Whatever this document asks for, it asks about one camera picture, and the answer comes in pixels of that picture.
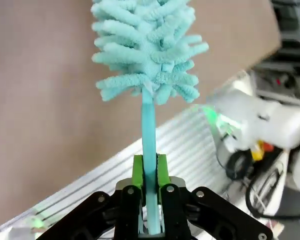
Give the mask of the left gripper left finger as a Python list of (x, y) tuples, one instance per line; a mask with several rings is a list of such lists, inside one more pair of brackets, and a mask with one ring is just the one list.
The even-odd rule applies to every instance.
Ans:
[(114, 229), (115, 240), (136, 240), (142, 198), (143, 157), (135, 155), (132, 177), (119, 181), (112, 195), (94, 192), (39, 239), (98, 240), (104, 233)]

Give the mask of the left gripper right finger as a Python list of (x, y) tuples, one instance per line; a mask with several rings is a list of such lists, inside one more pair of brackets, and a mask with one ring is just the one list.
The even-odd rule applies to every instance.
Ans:
[(192, 240), (189, 224), (216, 240), (273, 239), (270, 228), (209, 188), (189, 191), (182, 178), (169, 176), (166, 155), (157, 155), (156, 168), (165, 239)]

